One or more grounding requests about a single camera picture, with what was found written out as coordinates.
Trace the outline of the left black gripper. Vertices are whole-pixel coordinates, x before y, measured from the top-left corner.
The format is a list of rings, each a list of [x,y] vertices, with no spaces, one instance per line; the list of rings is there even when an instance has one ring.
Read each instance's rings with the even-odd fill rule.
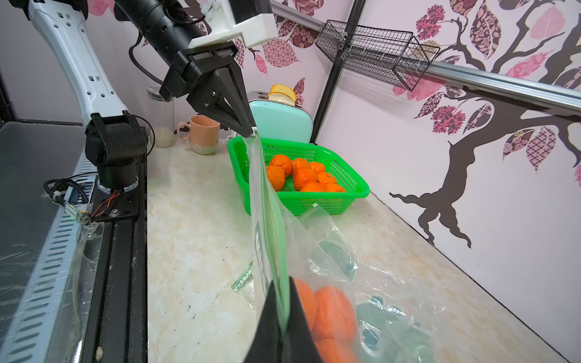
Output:
[[[235,62],[238,48],[224,42],[178,51],[160,87],[167,101],[188,97],[200,114],[245,138],[255,134],[241,69]]]

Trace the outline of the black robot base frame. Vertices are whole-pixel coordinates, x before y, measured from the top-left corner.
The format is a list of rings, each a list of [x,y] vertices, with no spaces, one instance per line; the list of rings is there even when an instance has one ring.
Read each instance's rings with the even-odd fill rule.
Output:
[[[98,188],[81,126],[1,127],[1,360],[148,359],[146,171]]]

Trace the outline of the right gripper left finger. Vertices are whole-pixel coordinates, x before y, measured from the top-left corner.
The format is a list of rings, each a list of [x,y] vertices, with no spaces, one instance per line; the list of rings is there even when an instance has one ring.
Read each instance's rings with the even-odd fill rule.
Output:
[[[275,284],[272,281],[260,315],[254,340],[244,363],[281,362],[281,338],[278,324]]]

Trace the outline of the oranges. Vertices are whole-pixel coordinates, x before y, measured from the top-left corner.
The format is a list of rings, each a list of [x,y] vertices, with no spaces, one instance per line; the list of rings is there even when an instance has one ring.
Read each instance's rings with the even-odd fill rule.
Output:
[[[313,290],[295,278],[307,325],[323,362],[358,362],[353,351],[357,321],[351,302],[339,288],[327,285]]]

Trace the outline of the green zip bag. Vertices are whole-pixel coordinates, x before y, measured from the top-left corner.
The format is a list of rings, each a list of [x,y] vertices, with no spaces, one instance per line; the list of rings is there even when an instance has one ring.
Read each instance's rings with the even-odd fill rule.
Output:
[[[346,274],[355,296],[359,362],[439,362],[443,306],[422,284],[360,263],[331,216],[320,206],[298,219],[330,240],[328,250]],[[257,311],[254,261],[232,286]]]
[[[245,139],[250,160],[250,196],[252,240],[254,244],[254,292],[260,319],[269,286],[275,284],[278,324],[281,338],[287,331],[289,319],[289,278],[306,282],[313,290],[332,285],[342,290],[353,305],[355,296],[346,274],[328,250],[330,240],[316,235],[284,207],[274,188],[267,183],[267,174],[260,136]],[[359,328],[357,321],[353,351],[359,361]]]

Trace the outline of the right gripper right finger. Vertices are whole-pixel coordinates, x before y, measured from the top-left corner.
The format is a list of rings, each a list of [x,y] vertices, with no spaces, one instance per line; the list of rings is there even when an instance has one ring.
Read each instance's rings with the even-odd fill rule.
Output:
[[[287,331],[282,336],[282,361],[290,363],[322,363],[311,336],[307,318],[293,278],[290,284],[290,315]]]

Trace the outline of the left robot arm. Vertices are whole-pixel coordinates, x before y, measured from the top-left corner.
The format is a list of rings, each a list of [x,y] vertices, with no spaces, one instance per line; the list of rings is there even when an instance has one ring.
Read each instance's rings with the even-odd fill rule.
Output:
[[[108,80],[86,29],[85,1],[14,1],[45,39],[77,96],[86,127],[85,154],[96,167],[99,186],[133,190],[147,137],[134,114]],[[186,97],[203,116],[249,137],[256,124],[232,42],[190,48],[202,39],[199,28],[178,18],[182,6],[170,1],[116,1],[113,6],[132,23],[168,64],[160,87],[166,100]]]

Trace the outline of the orange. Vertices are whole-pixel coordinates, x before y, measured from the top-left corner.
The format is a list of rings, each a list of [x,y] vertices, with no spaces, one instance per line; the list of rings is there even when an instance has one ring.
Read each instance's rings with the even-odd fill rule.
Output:
[[[280,167],[284,171],[285,177],[289,177],[293,172],[293,164],[289,157],[283,154],[276,154],[269,162],[269,166]]]
[[[346,190],[343,187],[341,187],[338,184],[334,184],[334,183],[329,183],[325,187],[326,187],[327,192],[333,192],[333,193],[345,193],[346,192]]]
[[[300,169],[309,169],[310,168],[310,163],[303,158],[297,158],[297,159],[293,160],[291,163],[292,163],[292,175],[293,176],[295,176]]]
[[[282,169],[280,166],[267,166],[266,174],[271,186],[275,191],[280,191],[283,189],[286,182],[284,169]]]
[[[309,181],[302,187],[301,192],[326,192],[327,188],[325,185],[318,183],[317,181]]]
[[[310,168],[300,169],[294,176],[294,189],[295,191],[300,191],[307,182],[315,181],[317,182],[317,174],[315,174]]]
[[[326,172],[325,165],[319,162],[311,162],[310,169],[317,175],[319,175],[322,172]]]
[[[321,172],[317,175],[318,183],[321,185],[336,185],[336,178],[329,172]]]

